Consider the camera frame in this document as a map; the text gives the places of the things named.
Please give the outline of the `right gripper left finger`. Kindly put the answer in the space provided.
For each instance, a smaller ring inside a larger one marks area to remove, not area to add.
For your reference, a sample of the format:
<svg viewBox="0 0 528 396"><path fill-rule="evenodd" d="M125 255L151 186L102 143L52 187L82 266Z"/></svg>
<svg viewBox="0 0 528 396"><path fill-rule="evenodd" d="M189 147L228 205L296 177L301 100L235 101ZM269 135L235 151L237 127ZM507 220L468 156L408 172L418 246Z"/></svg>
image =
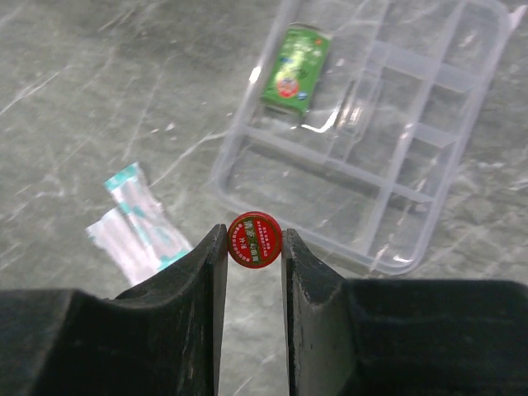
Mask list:
<svg viewBox="0 0 528 396"><path fill-rule="evenodd" d="M227 242L215 225L190 253L114 299L4 290L2 394L217 394Z"/></svg>

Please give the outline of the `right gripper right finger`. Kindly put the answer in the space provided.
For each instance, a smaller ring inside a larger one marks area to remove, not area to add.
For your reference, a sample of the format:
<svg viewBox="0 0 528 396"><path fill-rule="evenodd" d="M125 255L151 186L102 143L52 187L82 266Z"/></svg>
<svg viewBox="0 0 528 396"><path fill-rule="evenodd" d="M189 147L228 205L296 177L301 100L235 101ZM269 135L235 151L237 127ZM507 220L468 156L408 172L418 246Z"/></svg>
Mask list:
<svg viewBox="0 0 528 396"><path fill-rule="evenodd" d="M282 235L292 395L524 395L527 288L339 275Z"/></svg>

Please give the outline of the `white teal bandage wrappers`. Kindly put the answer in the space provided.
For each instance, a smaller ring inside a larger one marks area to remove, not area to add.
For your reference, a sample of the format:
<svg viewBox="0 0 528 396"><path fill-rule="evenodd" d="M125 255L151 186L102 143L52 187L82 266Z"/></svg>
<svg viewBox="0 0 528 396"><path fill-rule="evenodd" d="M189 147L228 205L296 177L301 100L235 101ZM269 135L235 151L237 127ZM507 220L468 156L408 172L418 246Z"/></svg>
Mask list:
<svg viewBox="0 0 528 396"><path fill-rule="evenodd" d="M104 186L116 207L88 226L86 232L131 285L146 281L193 249L165 216L138 163L116 173Z"/></svg>

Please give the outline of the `small orange round tin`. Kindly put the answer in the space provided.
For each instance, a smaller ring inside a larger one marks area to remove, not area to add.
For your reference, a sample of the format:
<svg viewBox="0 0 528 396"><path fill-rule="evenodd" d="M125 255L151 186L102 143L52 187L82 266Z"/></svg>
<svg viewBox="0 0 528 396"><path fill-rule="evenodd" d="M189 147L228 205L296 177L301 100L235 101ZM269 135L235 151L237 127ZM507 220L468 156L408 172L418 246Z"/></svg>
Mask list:
<svg viewBox="0 0 528 396"><path fill-rule="evenodd" d="M281 254L282 231L269 214L250 211L239 215L228 228L228 250L237 264L260 269Z"/></svg>

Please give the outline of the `clear compartment tray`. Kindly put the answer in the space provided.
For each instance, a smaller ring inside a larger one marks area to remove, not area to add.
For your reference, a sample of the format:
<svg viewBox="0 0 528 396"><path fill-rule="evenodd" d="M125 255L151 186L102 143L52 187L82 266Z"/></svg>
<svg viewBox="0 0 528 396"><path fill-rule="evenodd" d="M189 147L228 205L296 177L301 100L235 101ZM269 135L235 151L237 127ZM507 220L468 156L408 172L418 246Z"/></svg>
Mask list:
<svg viewBox="0 0 528 396"><path fill-rule="evenodd" d="M498 61L500 1L284 1L212 170L233 211L388 275L422 259ZM308 112L260 96L291 23L332 43Z"/></svg>

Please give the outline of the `green small sachet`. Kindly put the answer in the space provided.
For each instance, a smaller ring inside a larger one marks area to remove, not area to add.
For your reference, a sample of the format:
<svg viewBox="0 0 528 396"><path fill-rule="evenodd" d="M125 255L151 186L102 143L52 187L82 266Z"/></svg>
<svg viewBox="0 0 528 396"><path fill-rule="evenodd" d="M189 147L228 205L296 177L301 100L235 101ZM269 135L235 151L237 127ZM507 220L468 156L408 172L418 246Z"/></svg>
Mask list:
<svg viewBox="0 0 528 396"><path fill-rule="evenodd" d="M285 32L260 99L284 113L304 116L310 107L332 35L315 26L291 23Z"/></svg>

